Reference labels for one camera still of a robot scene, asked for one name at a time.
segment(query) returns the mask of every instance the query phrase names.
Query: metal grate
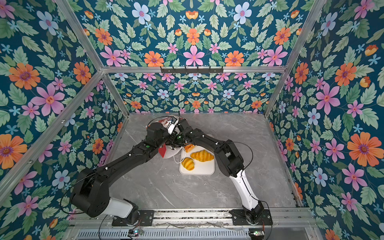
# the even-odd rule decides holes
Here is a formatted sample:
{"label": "metal grate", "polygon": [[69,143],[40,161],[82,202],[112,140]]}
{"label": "metal grate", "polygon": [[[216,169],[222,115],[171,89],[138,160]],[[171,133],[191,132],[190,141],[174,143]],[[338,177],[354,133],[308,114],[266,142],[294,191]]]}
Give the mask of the metal grate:
{"label": "metal grate", "polygon": [[[128,229],[101,229],[100,238],[102,240],[109,239],[129,239],[133,235],[128,234]],[[139,236],[140,239],[249,239],[248,229],[229,230],[229,229],[145,229],[144,234]],[[79,231],[76,237],[80,239],[98,240],[98,229],[83,229]]]}

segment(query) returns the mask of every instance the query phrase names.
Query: blue flower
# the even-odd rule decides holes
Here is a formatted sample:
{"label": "blue flower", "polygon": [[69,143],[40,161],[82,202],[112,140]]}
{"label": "blue flower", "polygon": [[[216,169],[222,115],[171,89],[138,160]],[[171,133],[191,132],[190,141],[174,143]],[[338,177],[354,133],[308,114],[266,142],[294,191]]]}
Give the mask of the blue flower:
{"label": "blue flower", "polygon": [[203,15],[203,16],[201,16],[201,15],[200,15],[200,16],[199,16],[199,20],[198,20],[198,21],[199,21],[199,22],[201,22],[201,23],[203,23],[203,21],[205,20],[205,18],[204,18],[204,17],[205,17],[204,15]]}
{"label": "blue flower", "polygon": [[372,65],[372,64],[377,64],[377,60],[380,60],[381,57],[378,57],[377,58],[377,55],[373,55],[373,58],[372,59],[369,59],[368,62],[371,62],[369,65]]}
{"label": "blue flower", "polygon": [[18,132],[19,130],[17,130],[17,125],[14,125],[13,127],[11,127],[11,125],[7,125],[7,128],[8,130],[5,131],[5,133],[11,133],[11,135],[14,134],[14,132]]}
{"label": "blue flower", "polygon": [[14,116],[16,116],[16,114],[20,114],[20,108],[16,108],[16,106],[13,106],[13,109],[9,109],[9,112],[10,113],[13,113]]}
{"label": "blue flower", "polygon": [[43,181],[44,181],[44,180],[42,180],[41,178],[39,178],[39,180],[36,180],[36,181],[35,181],[35,183],[36,183],[36,187],[40,187]]}
{"label": "blue flower", "polygon": [[1,44],[1,46],[3,47],[3,49],[2,49],[3,52],[6,51],[9,54],[9,52],[13,51],[12,49],[10,49],[10,47],[11,47],[10,45],[5,46],[4,44]]}
{"label": "blue flower", "polygon": [[41,231],[41,225],[40,226],[35,226],[35,230],[32,232],[32,234],[35,234],[37,236],[37,234]]}
{"label": "blue flower", "polygon": [[360,124],[356,124],[356,126],[353,126],[352,128],[355,129],[353,132],[360,133],[360,131],[362,130],[362,127],[360,127]]}

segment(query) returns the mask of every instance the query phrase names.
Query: light blue flower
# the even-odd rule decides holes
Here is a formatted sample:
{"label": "light blue flower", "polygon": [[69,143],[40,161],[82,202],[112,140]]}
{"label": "light blue flower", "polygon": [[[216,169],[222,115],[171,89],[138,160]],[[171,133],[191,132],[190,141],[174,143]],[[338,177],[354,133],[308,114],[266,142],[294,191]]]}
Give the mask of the light blue flower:
{"label": "light blue flower", "polygon": [[13,106],[13,109],[9,109],[9,112],[10,113],[13,113],[14,116],[16,116],[16,114],[20,114],[20,108],[16,108],[16,106]]}
{"label": "light blue flower", "polygon": [[14,134],[14,132],[18,132],[19,130],[17,130],[17,125],[14,125],[13,127],[11,127],[11,125],[7,125],[7,128],[8,130],[5,131],[5,133],[10,133],[11,135]]}

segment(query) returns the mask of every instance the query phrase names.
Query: floral wallpaper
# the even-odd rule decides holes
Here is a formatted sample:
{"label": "floral wallpaper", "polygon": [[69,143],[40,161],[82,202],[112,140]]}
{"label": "floral wallpaper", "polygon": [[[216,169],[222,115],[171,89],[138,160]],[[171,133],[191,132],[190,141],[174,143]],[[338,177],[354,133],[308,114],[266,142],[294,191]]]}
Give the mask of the floral wallpaper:
{"label": "floral wallpaper", "polygon": [[106,163],[123,120],[100,81],[3,203],[0,239],[62,239],[74,215],[60,209],[61,198],[64,211],[80,212],[64,193],[81,170]]}
{"label": "floral wallpaper", "polygon": [[105,66],[279,66],[313,2],[85,0],[76,15]]}
{"label": "floral wallpaper", "polygon": [[268,116],[327,240],[384,239],[383,6],[326,6]]}
{"label": "floral wallpaper", "polygon": [[0,179],[94,73],[55,3],[46,4],[0,0]]}

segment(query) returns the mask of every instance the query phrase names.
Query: enclosure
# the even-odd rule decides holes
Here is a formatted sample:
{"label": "enclosure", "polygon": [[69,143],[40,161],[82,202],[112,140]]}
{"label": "enclosure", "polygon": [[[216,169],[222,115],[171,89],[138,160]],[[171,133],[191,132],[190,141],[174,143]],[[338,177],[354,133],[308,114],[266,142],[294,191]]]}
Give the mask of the enclosure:
{"label": "enclosure", "polygon": [[0,239],[133,237],[69,196],[170,115],[250,146],[235,144],[273,223],[236,224],[217,162],[185,175],[182,152],[158,154],[109,188],[154,211],[137,238],[383,239],[383,6],[0,0]]}

